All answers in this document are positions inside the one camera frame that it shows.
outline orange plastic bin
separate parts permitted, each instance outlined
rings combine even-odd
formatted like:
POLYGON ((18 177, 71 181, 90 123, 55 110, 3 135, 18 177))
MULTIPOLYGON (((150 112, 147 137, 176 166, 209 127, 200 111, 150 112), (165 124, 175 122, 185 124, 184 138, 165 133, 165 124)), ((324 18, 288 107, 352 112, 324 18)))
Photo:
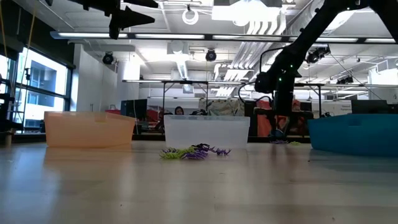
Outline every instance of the orange plastic bin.
POLYGON ((50 147, 113 147, 130 144, 135 119, 110 113, 45 112, 50 147))

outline blue plastic bin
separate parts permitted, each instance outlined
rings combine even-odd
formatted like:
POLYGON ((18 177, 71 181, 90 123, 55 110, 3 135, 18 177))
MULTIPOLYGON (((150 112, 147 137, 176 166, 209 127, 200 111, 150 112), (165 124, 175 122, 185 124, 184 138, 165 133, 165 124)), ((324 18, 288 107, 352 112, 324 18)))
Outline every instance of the blue plastic bin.
POLYGON ((398 114, 348 114, 308 121, 314 149, 357 156, 398 156, 398 114))

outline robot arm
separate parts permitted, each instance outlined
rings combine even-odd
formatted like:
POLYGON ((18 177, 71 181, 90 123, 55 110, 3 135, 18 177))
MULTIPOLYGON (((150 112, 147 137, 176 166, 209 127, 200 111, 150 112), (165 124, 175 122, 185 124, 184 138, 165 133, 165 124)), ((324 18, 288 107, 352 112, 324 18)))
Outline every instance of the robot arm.
POLYGON ((261 93, 275 92, 272 109, 276 114, 289 115, 292 111, 294 80, 307 51, 316 42, 335 17, 347 10, 365 7, 373 9, 382 19, 392 37, 398 43, 397 0, 325 0, 315 17, 293 44, 286 46, 276 57, 267 72, 257 76, 254 88, 261 93))

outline plastic bin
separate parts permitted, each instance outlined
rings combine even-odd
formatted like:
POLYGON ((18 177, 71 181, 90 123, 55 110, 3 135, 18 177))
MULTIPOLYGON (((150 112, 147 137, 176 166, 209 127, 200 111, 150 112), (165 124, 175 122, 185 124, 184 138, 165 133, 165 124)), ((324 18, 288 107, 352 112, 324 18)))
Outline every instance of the plastic bin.
POLYGON ((45 112, 50 147, 112 147, 130 144, 135 119, 110 113, 45 112))
POLYGON ((398 156, 398 114, 349 114, 308 120, 314 149, 357 156, 398 156))
POLYGON ((164 116, 167 147, 206 143, 222 149, 245 149, 250 118, 239 116, 164 116))

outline table surface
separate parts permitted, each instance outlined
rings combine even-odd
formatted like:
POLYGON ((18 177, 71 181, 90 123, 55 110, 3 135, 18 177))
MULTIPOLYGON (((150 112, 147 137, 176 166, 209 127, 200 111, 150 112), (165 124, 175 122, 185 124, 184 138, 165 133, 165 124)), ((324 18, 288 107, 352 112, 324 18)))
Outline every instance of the table surface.
POLYGON ((395 223, 398 159, 248 144, 205 161, 164 142, 0 149, 0 223, 395 223))

